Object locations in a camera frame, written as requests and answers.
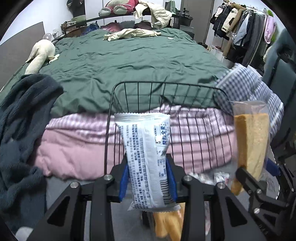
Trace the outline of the bagged toast slice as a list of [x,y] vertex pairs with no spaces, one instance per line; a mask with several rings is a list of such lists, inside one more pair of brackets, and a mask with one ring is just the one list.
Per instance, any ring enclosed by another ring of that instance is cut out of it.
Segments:
[[234,101],[232,109],[237,140],[237,167],[244,168],[258,181],[270,141],[267,104],[263,101]]

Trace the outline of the grey white snack packet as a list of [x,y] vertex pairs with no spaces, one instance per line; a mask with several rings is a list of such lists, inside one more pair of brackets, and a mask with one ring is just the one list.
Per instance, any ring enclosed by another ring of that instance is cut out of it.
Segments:
[[171,212],[180,209],[169,190],[166,154],[170,115],[117,113],[115,123],[125,146],[132,203],[129,210]]

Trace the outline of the pink checked quilt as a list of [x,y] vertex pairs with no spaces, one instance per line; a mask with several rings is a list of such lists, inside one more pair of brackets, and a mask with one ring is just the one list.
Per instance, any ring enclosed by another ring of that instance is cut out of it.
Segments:
[[104,174],[107,114],[75,113],[50,120],[34,164],[45,176],[94,180]]

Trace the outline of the bagged toast below gripper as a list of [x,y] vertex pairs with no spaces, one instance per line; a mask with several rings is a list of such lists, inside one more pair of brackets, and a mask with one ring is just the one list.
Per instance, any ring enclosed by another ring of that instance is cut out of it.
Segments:
[[181,240],[185,203],[180,203],[180,207],[177,211],[153,213],[156,237]]

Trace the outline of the blue checked quilt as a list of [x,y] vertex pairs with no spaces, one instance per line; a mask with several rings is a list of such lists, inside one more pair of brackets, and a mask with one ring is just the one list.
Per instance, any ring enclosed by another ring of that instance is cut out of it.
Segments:
[[214,100],[229,115],[233,115],[232,104],[235,101],[265,102],[269,111],[270,135],[271,138],[276,136],[284,116],[284,105],[253,67],[234,64],[217,80],[216,87]]

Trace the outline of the green duvet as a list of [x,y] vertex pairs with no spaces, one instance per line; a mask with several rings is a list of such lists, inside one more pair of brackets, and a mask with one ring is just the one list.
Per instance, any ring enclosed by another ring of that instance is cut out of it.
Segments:
[[52,78],[60,88],[51,116],[105,113],[113,88],[122,88],[120,102],[166,85],[174,104],[214,107],[212,87],[226,67],[204,47],[178,29],[165,28],[158,37],[107,41],[105,30],[95,30],[56,44],[59,57],[44,65],[39,76]]

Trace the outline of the dark blue fleece blanket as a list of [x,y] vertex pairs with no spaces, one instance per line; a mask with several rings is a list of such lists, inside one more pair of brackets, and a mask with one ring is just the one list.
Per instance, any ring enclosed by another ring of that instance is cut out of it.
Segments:
[[24,75],[1,102],[1,218],[15,233],[46,211],[46,180],[28,160],[63,93],[49,75]]

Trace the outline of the clothes rack with clothes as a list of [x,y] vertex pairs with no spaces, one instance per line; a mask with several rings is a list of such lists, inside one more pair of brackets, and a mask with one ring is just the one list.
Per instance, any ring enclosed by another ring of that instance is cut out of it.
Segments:
[[239,63],[263,71],[269,48],[278,35],[278,26],[273,12],[223,1],[212,18],[214,38],[221,39],[220,45],[212,41],[209,50],[229,68]]

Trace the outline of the cream plush toy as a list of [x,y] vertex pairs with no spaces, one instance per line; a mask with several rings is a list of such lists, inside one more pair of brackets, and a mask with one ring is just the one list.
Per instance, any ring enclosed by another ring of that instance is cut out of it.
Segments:
[[42,39],[32,47],[31,53],[26,61],[29,63],[25,70],[25,75],[36,74],[46,61],[49,64],[57,60],[60,54],[55,54],[55,45],[46,39]]

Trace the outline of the cream garment on bed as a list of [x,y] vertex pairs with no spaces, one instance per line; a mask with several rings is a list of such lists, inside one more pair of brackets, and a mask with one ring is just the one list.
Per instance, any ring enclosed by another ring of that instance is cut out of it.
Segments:
[[161,32],[157,32],[155,30],[128,28],[128,29],[123,29],[119,32],[105,34],[103,36],[103,39],[111,42],[119,39],[157,37],[157,36],[160,36],[161,34],[162,34]]

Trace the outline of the white jacket on shelf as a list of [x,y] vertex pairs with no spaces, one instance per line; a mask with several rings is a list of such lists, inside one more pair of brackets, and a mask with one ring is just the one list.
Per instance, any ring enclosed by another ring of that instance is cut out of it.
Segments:
[[152,1],[138,1],[135,6],[133,15],[136,19],[143,16],[144,10],[149,9],[151,13],[152,25],[155,29],[163,29],[167,27],[172,18],[172,13],[167,11],[161,4]]

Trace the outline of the pink plush toy on shelf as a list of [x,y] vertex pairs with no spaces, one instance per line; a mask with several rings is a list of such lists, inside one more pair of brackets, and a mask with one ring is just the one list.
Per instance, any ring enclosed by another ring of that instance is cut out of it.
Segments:
[[99,16],[130,15],[134,12],[138,0],[111,0],[99,11]]

